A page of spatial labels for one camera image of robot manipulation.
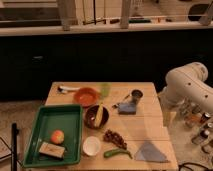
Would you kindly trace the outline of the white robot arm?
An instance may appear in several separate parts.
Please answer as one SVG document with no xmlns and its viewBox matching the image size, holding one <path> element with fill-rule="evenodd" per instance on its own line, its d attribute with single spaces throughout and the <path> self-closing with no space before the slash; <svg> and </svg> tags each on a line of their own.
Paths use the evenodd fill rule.
<svg viewBox="0 0 213 171">
<path fill-rule="evenodd" d="M 159 95 L 162 110 L 174 109 L 189 99 L 204 112 L 213 114 L 213 88 L 205 83 L 207 78 L 208 69 L 200 62 L 170 70 L 165 76 L 166 86 Z"/>
</svg>

